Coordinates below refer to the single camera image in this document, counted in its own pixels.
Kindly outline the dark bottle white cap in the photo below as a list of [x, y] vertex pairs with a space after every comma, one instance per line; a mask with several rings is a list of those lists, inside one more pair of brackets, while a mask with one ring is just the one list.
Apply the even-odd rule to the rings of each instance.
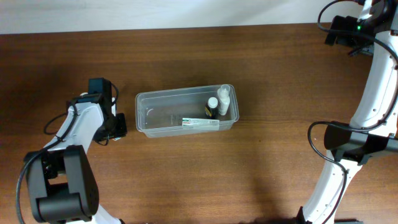
[[205, 114], [208, 119], [216, 119], [218, 115], [218, 99], [210, 97], [205, 106]]

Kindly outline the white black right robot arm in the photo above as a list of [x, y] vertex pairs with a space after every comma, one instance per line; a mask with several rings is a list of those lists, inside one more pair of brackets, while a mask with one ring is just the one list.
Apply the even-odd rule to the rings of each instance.
[[359, 106], [348, 124], [321, 121], [326, 126], [326, 154], [319, 181], [300, 207], [296, 223], [334, 223], [335, 213], [352, 178], [372, 157], [397, 152], [397, 1], [358, 1], [359, 17], [336, 16], [326, 32], [326, 44], [342, 40], [355, 55], [372, 47], [373, 61]]

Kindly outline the white translucent squeeze bottle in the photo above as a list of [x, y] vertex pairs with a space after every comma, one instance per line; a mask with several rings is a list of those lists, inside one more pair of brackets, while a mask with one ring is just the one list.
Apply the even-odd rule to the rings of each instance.
[[227, 114], [229, 104], [230, 104], [230, 86], [227, 84], [221, 85], [221, 87], [217, 91], [217, 96], [218, 96], [218, 112], [220, 115], [224, 116]]

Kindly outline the white Panadol box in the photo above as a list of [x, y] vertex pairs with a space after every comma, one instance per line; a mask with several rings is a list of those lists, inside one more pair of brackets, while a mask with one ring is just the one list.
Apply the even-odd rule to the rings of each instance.
[[183, 129], [196, 129], [201, 131], [218, 131], [220, 121], [217, 119], [182, 118]]

